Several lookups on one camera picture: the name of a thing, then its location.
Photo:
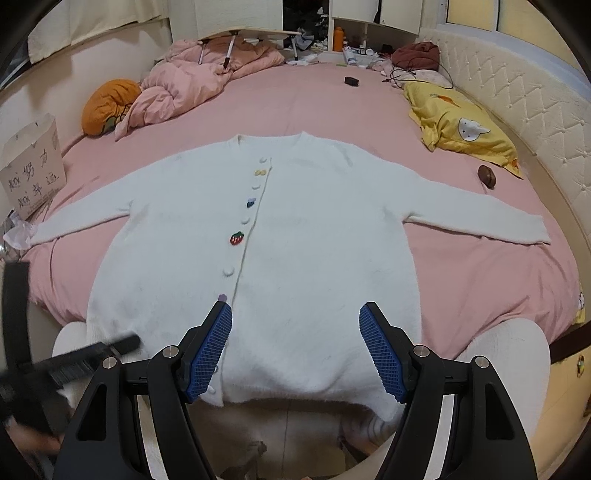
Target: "paper bag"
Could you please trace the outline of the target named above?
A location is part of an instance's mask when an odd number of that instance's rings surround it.
[[[56,119],[46,113],[4,145],[0,183],[13,208],[26,220],[66,184]]]

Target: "orange pillow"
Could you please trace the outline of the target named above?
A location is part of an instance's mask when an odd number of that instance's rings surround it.
[[[92,94],[82,110],[82,130],[86,135],[102,135],[115,129],[142,93],[133,80],[111,80]]]

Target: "pink bed sheet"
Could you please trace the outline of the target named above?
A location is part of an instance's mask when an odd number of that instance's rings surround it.
[[[345,85],[346,75],[358,78],[359,87]],[[328,64],[275,67],[230,82],[221,95],[196,109],[117,143],[113,134],[84,138],[64,158],[68,182],[47,214],[180,151],[238,133],[306,131],[358,145],[428,179],[543,215],[551,245],[513,245],[413,224],[405,228],[417,269],[426,345],[455,357],[479,332],[515,317],[537,322],[552,342],[570,326],[579,296],[576,263],[558,224],[527,180],[489,165],[498,181],[495,190],[487,190],[476,174],[479,160],[440,149],[430,153],[408,117],[402,93],[382,78],[377,72]],[[83,320],[100,262],[125,221],[34,247],[26,256],[32,262],[32,299],[63,323]],[[162,245],[154,255],[166,255],[169,248],[174,245]]]

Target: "red strawberry decoration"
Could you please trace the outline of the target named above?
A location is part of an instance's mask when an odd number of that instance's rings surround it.
[[[244,233],[236,232],[234,235],[230,237],[230,243],[232,245],[237,245],[244,239]]]

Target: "white bunny face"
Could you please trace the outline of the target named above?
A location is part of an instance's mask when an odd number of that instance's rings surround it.
[[[474,142],[474,140],[478,140],[481,134],[490,132],[488,128],[483,127],[478,122],[466,118],[460,118],[457,129],[460,132],[460,136],[467,142]]]

